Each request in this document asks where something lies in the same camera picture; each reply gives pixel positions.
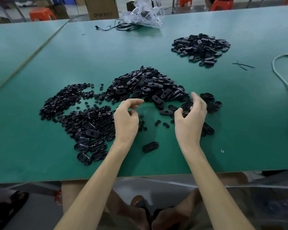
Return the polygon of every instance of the person's left hand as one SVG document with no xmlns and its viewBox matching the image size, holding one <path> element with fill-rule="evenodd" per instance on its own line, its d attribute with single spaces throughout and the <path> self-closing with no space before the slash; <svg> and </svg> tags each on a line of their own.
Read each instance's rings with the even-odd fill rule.
<svg viewBox="0 0 288 230">
<path fill-rule="evenodd" d="M 135 109 L 143 99 L 132 98 L 122 101 L 114 113 L 115 141 L 131 146 L 139 128 L 139 116 Z"/>
</svg>

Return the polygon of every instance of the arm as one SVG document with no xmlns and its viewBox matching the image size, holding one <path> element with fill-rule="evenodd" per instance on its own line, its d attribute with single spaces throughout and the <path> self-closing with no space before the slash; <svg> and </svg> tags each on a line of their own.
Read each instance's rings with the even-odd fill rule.
<svg viewBox="0 0 288 230">
<path fill-rule="evenodd" d="M 93 176 L 58 222 L 55 230 L 96 229 L 119 168 L 138 132 L 138 113 L 142 99 L 123 101 L 114 113 L 115 141 Z"/>
<path fill-rule="evenodd" d="M 192 97 L 194 103 L 185 118 L 182 116 L 181 108 L 175 112 L 175 133 L 200 190 L 213 229 L 255 230 L 223 186 L 200 148 L 200 135 L 207 106 L 194 92 Z"/>
</svg>

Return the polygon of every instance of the forearm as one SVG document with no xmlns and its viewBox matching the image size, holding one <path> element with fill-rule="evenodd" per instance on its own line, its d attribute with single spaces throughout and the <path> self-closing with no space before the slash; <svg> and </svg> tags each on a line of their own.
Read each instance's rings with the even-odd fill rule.
<svg viewBox="0 0 288 230">
<path fill-rule="evenodd" d="M 184 157 L 198 185 L 215 230 L 254 230 L 223 186 L 199 146 L 184 149 Z"/>
<path fill-rule="evenodd" d="M 130 147 L 114 142 L 55 230 L 96 229 L 120 166 Z"/>
</svg>

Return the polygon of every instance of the green table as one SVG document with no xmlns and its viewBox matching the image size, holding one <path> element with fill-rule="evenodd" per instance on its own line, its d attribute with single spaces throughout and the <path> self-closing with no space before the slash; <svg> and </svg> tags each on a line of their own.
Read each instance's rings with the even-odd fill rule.
<svg viewBox="0 0 288 230">
<path fill-rule="evenodd" d="M 7 82 L 0 89 L 0 183 L 91 177 L 101 162 L 83 166 L 77 161 L 75 141 L 61 124 L 41 121 L 39 109 L 68 84 L 94 83 L 99 92 L 101 83 L 106 88 L 141 65 L 157 68 L 188 91 L 210 92 L 223 103 L 206 118 L 215 135 L 201 139 L 216 172 L 288 169 L 288 89 L 271 68 L 277 55 L 288 52 L 288 6 L 169 15 L 163 21 L 161 29 L 131 32 L 94 27 L 106 28 L 113 20 L 68 23 Z M 210 69 L 170 50 L 173 39 L 199 33 L 231 43 Z M 237 60 L 256 68 L 242 70 L 232 65 Z M 276 67 L 288 80 L 288 58 L 278 60 Z M 93 105 L 94 99 L 88 102 Z M 80 106 L 85 108 L 84 101 Z M 152 103 L 138 112 L 144 114 L 148 131 L 138 133 L 118 175 L 190 173 L 174 125 L 154 126 L 156 120 L 169 123 L 169 117 Z M 142 146 L 152 141 L 159 149 L 144 154 Z"/>
<path fill-rule="evenodd" d="M 66 22 L 0 24 L 0 85 Z"/>
</svg>

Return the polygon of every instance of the clear plastic bag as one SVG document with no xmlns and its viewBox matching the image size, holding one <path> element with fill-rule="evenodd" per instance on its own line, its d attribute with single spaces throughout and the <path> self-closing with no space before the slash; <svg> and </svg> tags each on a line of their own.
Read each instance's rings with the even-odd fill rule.
<svg viewBox="0 0 288 230">
<path fill-rule="evenodd" d="M 135 9 L 132 12 L 123 11 L 122 18 L 126 23 L 134 23 L 146 27 L 160 28 L 163 24 L 161 21 L 164 16 L 164 8 L 151 8 L 145 0 L 135 0 Z"/>
</svg>

